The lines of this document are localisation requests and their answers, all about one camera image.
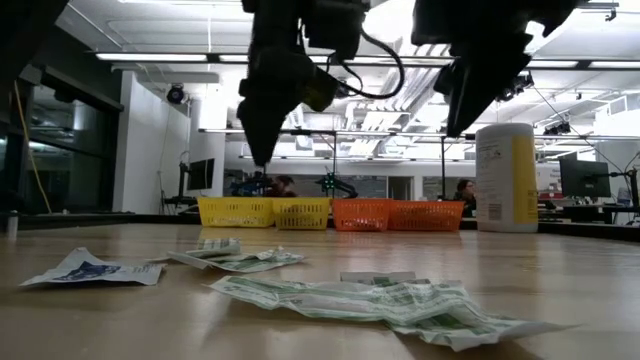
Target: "yellow basket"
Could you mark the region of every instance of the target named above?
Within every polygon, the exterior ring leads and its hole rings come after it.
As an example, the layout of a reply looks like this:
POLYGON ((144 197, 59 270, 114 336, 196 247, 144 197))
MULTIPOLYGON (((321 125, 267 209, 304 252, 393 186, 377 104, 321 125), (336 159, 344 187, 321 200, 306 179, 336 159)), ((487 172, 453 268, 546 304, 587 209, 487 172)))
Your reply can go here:
POLYGON ((329 220, 329 198, 274 198, 278 229, 324 230, 329 220))
POLYGON ((273 204, 267 198, 198 198, 202 226, 269 227, 273 225, 273 204))

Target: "plastic basket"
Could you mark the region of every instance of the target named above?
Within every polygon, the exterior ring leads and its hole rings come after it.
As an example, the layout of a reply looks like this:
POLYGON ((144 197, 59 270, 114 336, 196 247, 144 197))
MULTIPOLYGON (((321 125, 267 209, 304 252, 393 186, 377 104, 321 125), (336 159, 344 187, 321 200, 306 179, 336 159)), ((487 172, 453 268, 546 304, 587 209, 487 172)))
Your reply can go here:
POLYGON ((267 198, 198 198, 202 226, 269 227, 273 206, 267 198))
POLYGON ((329 198, 274 198, 278 229, 324 230, 329 220, 329 198))
POLYGON ((462 201, 394 201, 389 229, 458 231, 463 210, 462 201))
POLYGON ((385 231, 390 199, 335 199, 333 221, 338 231, 385 231))

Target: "wooden table surface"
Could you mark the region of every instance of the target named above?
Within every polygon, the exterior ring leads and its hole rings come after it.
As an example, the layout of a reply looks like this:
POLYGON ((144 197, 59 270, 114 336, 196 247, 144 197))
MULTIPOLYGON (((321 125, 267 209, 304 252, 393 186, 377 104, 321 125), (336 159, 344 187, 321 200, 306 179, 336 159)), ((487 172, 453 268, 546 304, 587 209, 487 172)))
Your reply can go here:
POLYGON ((640 247, 552 235, 337 233, 117 225, 0 240, 0 359, 637 359, 640 247), (135 263, 199 238, 282 245, 304 263, 249 276, 338 281, 341 271, 415 271, 462 280, 485 309, 582 326, 454 353, 379 323, 309 319, 232 301, 201 284, 223 271, 169 265, 157 286, 23 289, 75 247, 135 263))

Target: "doorway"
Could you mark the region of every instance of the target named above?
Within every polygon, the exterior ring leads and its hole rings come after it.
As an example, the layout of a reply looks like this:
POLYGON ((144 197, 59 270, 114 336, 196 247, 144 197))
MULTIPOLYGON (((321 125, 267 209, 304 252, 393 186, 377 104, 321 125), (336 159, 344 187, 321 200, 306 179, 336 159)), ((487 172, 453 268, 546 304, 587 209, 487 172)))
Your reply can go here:
POLYGON ((390 176, 388 178, 389 198, 394 200, 414 200, 413 199, 413 177, 412 176, 390 176))

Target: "camera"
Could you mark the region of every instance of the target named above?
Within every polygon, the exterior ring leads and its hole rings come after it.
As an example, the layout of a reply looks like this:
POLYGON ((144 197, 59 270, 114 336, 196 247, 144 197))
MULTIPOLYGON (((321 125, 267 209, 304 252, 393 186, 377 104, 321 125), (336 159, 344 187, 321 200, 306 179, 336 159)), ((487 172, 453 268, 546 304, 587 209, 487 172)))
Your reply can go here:
POLYGON ((167 101, 171 104, 181 105, 187 102, 189 97, 184 92, 184 84, 173 84, 167 92, 167 101))

